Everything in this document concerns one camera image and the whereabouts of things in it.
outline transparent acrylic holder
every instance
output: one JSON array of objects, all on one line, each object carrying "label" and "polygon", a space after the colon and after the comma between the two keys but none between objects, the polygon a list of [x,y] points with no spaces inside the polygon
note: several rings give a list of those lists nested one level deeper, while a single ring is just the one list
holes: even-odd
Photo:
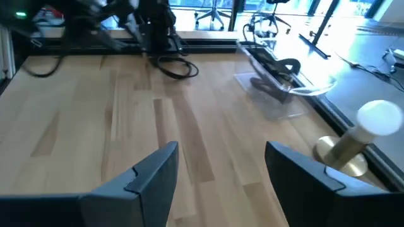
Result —
[{"label": "transparent acrylic holder", "polygon": [[[272,51],[275,45],[275,39],[267,38],[264,42],[259,43],[259,48],[274,60],[278,60]],[[235,65],[236,80],[268,120],[282,120],[308,113],[309,109],[299,97],[322,95],[336,85],[336,79],[331,77],[330,82],[321,87],[294,88],[291,82],[296,79],[296,75],[292,75],[288,81],[276,79],[249,52],[250,49],[255,49],[253,43],[240,40],[237,42],[237,46],[237,53],[244,55],[246,62]],[[251,83],[251,81],[254,82],[253,78],[262,80],[263,76],[270,84],[270,86],[266,86],[269,91],[267,93],[257,89]]]}]

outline wood grain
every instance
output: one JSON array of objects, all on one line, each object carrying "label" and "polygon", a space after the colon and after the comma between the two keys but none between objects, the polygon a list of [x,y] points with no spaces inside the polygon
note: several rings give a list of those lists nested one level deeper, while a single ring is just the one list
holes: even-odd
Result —
[{"label": "wood grain", "polygon": [[[200,75],[184,81],[119,55],[68,57],[48,79],[18,72],[0,96],[0,193],[86,192],[179,141],[167,226],[287,226],[265,142],[311,155],[317,138],[335,133],[302,100],[304,115],[268,120],[235,79],[237,67],[248,71],[242,56],[187,58]],[[53,60],[25,65],[45,71]]]}]

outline glass window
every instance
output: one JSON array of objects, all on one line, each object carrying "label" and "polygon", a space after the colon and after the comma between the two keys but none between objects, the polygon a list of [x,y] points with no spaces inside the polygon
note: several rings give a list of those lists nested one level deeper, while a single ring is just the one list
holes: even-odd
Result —
[{"label": "glass window", "polygon": [[[170,0],[171,6],[185,6],[185,7],[212,7],[214,0]],[[217,0],[218,8],[231,9],[233,0]]]},{"label": "glass window", "polygon": [[[285,14],[306,14],[309,11],[313,0],[290,0],[287,3],[280,3],[276,12]],[[264,11],[273,11],[275,4],[268,4],[265,0],[246,0],[245,10],[257,10],[261,8]]]},{"label": "glass window", "polygon": [[[334,16],[364,16],[375,0],[341,0]],[[316,14],[325,14],[332,0],[321,0]]]}]

